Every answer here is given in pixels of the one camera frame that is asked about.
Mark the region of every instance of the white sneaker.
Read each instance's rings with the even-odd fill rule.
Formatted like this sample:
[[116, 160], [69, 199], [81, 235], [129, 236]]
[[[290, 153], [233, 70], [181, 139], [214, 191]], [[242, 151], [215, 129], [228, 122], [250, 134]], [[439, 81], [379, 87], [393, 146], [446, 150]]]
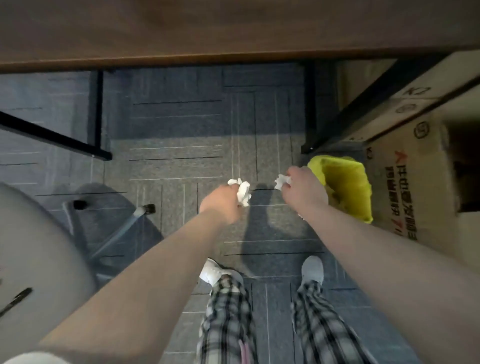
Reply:
[[239, 272], [232, 269], [222, 269], [215, 260], [210, 258], [205, 262], [204, 268], [200, 273], [200, 279], [213, 287], [224, 274], [232, 276], [243, 285], [243, 278]]
[[301, 285], [310, 280], [314, 280], [320, 285], [324, 282], [324, 265], [322, 260], [315, 255], [305, 259], [301, 266]]

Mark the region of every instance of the plaid pants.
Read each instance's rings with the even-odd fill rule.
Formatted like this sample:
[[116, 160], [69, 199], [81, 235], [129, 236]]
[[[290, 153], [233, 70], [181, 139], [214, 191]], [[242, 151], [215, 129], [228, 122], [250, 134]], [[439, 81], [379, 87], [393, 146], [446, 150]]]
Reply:
[[[292, 322], [301, 341], [304, 362], [374, 364], [355, 332], [310, 281], [292, 303]], [[222, 278], [212, 289], [200, 326], [197, 364], [256, 364], [255, 324], [248, 293], [234, 278]]]

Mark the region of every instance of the white sleeve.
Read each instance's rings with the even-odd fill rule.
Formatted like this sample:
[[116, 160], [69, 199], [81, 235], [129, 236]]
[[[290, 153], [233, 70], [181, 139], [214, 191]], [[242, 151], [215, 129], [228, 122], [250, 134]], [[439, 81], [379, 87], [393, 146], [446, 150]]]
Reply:
[[3, 364], [70, 364], [47, 352], [29, 352], [7, 360]]

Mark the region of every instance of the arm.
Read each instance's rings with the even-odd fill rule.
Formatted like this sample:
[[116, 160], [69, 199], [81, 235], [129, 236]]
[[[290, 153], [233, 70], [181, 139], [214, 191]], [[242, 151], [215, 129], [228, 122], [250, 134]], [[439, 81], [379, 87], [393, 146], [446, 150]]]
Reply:
[[238, 187], [213, 191], [199, 215], [64, 320], [40, 349], [75, 364], [157, 364], [215, 240], [240, 217]]
[[426, 363], [480, 362], [480, 276], [325, 201], [306, 167], [291, 167], [282, 194], [345, 271]]

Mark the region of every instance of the yellow trash can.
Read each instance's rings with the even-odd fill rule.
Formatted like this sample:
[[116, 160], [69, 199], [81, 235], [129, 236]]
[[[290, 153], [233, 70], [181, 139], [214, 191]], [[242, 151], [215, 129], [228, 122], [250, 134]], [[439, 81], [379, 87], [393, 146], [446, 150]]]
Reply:
[[329, 204], [370, 224], [372, 186], [362, 163], [351, 157], [316, 156], [308, 168], [328, 193]]

